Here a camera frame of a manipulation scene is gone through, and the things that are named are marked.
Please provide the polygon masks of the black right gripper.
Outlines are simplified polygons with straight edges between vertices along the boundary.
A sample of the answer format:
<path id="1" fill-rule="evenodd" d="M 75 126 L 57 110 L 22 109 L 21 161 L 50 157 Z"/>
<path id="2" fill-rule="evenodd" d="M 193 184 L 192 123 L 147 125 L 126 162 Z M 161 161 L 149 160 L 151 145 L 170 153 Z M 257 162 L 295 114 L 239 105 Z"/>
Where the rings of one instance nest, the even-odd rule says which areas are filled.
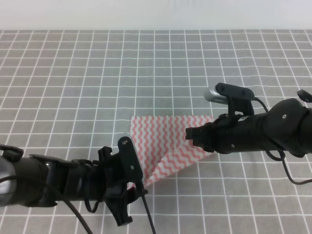
<path id="1" fill-rule="evenodd" d="M 234 149 L 226 142 L 227 131 L 231 127 L 228 114 L 221 114 L 215 121 L 199 127 L 186 128 L 186 140 L 193 140 L 194 146 L 208 153 L 233 153 Z"/>

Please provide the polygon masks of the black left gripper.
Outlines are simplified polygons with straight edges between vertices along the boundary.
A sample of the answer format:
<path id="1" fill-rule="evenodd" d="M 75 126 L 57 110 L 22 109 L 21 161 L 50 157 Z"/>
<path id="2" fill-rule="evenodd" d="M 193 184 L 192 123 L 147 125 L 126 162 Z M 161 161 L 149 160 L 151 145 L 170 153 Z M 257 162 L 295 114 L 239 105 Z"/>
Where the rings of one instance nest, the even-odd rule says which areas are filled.
<path id="1" fill-rule="evenodd" d="M 143 182 L 127 189 L 129 183 L 129 147 L 119 146 L 112 154 L 112 148 L 104 146 L 98 150 L 98 160 L 93 161 L 89 178 L 89 200 L 106 202 L 117 226 L 133 222 L 127 206 L 148 194 Z"/>

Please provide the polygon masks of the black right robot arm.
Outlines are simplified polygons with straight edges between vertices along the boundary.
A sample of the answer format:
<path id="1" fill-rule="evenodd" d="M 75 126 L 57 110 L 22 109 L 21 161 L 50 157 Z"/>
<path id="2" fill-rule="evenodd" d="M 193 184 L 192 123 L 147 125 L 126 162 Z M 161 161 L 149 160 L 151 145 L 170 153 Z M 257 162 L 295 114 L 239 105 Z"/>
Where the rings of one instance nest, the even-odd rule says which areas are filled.
<path id="1" fill-rule="evenodd" d="M 277 103 L 268 112 L 186 129 L 186 140 L 206 152 L 288 151 L 296 157 L 312 152 L 312 110 L 295 98 Z"/>

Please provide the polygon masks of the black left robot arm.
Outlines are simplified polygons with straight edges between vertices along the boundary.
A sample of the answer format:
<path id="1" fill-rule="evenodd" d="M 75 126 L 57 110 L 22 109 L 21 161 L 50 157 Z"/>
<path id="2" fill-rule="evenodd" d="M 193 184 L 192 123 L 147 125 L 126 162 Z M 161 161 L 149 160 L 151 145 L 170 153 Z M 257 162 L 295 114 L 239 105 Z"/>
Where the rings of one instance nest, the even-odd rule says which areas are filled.
<path id="1" fill-rule="evenodd" d="M 98 160 L 64 160 L 1 145 L 0 204 L 54 207 L 58 201 L 83 201 L 95 213 L 105 203 L 118 226 L 132 222 L 127 206 L 147 194 L 136 150 L 123 138 L 119 151 L 98 150 Z"/>

